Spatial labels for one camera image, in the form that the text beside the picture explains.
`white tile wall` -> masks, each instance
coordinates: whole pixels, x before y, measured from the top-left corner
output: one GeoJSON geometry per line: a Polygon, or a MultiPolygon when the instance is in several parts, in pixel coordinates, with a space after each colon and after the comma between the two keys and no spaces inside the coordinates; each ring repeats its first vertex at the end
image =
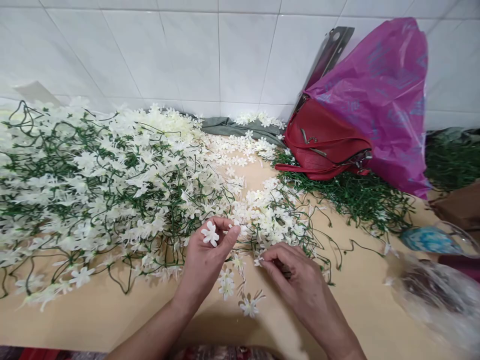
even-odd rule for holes
{"type": "Polygon", "coordinates": [[[259,103],[277,22],[276,15],[221,13],[220,98],[259,103]]]}
{"type": "Polygon", "coordinates": [[[262,104],[297,103],[333,16],[280,15],[268,61],[262,104]]]}
{"type": "Polygon", "coordinates": [[[106,97],[140,97],[101,11],[49,9],[47,12],[106,97]]]}
{"type": "Polygon", "coordinates": [[[220,101],[218,14],[163,12],[160,17],[180,98],[220,101]]]}
{"type": "Polygon", "coordinates": [[[324,35],[416,17],[428,39],[425,126],[480,126],[480,0],[0,0],[0,95],[38,81],[65,103],[152,103],[287,120],[324,35]]]}

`flower garland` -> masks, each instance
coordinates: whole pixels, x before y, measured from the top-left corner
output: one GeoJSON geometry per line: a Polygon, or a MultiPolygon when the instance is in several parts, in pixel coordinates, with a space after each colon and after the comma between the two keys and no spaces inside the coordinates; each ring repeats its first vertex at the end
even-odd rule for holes
{"type": "MultiPolygon", "coordinates": [[[[243,310],[254,316],[265,296],[244,293],[241,254],[253,251],[258,258],[280,241],[311,256],[322,249],[311,214],[296,205],[301,192],[271,178],[243,197],[245,179],[232,166],[275,154],[274,145],[248,131],[225,141],[204,134],[201,119],[156,105],[102,119],[80,106],[38,109],[21,101],[0,125],[1,297],[9,294],[7,277],[15,278],[17,294],[26,293],[25,303],[41,310],[103,272],[125,294],[137,277],[178,278],[190,234],[220,215],[241,225],[240,246],[228,261],[243,279],[243,310]],[[227,156],[235,151],[245,157],[227,156]],[[45,257],[57,260],[49,279],[35,268],[36,258],[45,257]],[[112,274],[116,264],[129,268],[126,286],[112,274]],[[19,278],[25,267],[26,277],[19,278]]],[[[251,119],[285,126],[266,115],[239,121],[251,119]]],[[[221,284],[226,299],[234,284],[221,284]]]]}

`gray fabric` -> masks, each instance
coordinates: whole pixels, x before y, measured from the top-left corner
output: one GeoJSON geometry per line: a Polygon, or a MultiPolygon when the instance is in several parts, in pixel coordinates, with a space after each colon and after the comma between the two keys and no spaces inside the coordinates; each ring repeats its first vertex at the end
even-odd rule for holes
{"type": "Polygon", "coordinates": [[[278,145],[285,148],[285,144],[277,135],[283,135],[285,130],[281,130],[277,126],[263,127],[259,120],[250,122],[248,125],[238,125],[229,117],[209,117],[203,120],[201,129],[204,133],[213,135],[235,135],[245,136],[247,130],[252,130],[252,138],[265,138],[270,144],[278,145]]]}

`table surface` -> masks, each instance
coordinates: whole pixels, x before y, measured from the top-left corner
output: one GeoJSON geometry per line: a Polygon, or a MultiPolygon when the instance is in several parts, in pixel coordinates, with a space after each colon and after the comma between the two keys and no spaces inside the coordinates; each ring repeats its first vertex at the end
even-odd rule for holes
{"type": "MultiPolygon", "coordinates": [[[[248,188],[262,189],[262,181],[275,176],[275,171],[259,162],[238,168],[245,175],[248,188]]],[[[415,202],[415,225],[433,224],[438,219],[425,210],[422,201],[415,202]]],[[[324,210],[332,221],[321,213],[312,217],[314,227],[330,235],[342,249],[350,248],[349,239],[383,251],[378,240],[354,226],[347,226],[345,218],[334,210],[324,210]]],[[[325,253],[335,264],[332,247],[319,237],[325,253]]],[[[396,237],[393,247],[402,253],[410,252],[396,237]]],[[[270,348],[285,359],[325,359],[321,348],[289,311],[266,277],[263,269],[253,266],[245,256],[246,288],[252,295],[262,289],[266,298],[259,302],[256,318],[244,317],[239,298],[223,301],[214,287],[176,348],[200,343],[258,345],[270,348]]],[[[399,273],[400,261],[391,253],[382,258],[372,251],[357,248],[343,256],[341,271],[333,271],[336,286],[331,291],[368,359],[454,359],[451,351],[435,340],[424,325],[409,317],[397,304],[392,288],[384,285],[385,278],[399,273]]],[[[50,271],[44,264],[41,271],[50,271]]],[[[126,269],[119,269],[127,277],[126,269]]],[[[87,285],[75,289],[47,304],[44,312],[39,306],[23,306],[25,295],[9,295],[0,300],[0,345],[108,352],[142,326],[174,294],[177,283],[141,278],[134,283],[131,293],[123,295],[119,286],[106,273],[92,277],[87,285]]],[[[13,282],[7,288],[14,288],[13,282]]]]}

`finger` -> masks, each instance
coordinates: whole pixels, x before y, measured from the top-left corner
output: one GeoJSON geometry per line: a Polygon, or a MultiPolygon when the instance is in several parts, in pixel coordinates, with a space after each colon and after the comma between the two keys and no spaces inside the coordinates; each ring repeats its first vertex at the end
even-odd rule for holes
{"type": "Polygon", "coordinates": [[[269,262],[278,259],[282,264],[287,265],[292,270],[296,268],[299,261],[298,254],[294,250],[289,249],[288,245],[282,243],[273,245],[267,251],[263,252],[261,257],[269,262]]]}
{"type": "Polygon", "coordinates": [[[270,275],[271,279],[278,287],[278,289],[287,294],[290,288],[292,287],[287,279],[284,277],[280,269],[271,261],[260,260],[261,266],[265,268],[268,275],[270,275]]]}
{"type": "Polygon", "coordinates": [[[227,219],[226,217],[220,217],[220,216],[212,216],[208,219],[208,221],[211,221],[215,226],[217,230],[222,230],[222,231],[228,231],[230,230],[230,226],[234,225],[234,222],[230,219],[227,219]]]}
{"type": "Polygon", "coordinates": [[[291,247],[293,250],[295,250],[300,256],[303,256],[305,255],[304,251],[302,250],[302,248],[300,246],[292,246],[291,247]]]}
{"type": "Polygon", "coordinates": [[[218,252],[222,253],[222,256],[226,258],[230,250],[232,250],[235,243],[237,242],[239,235],[240,226],[234,226],[230,230],[228,230],[223,239],[221,239],[220,244],[217,246],[218,252]]]}

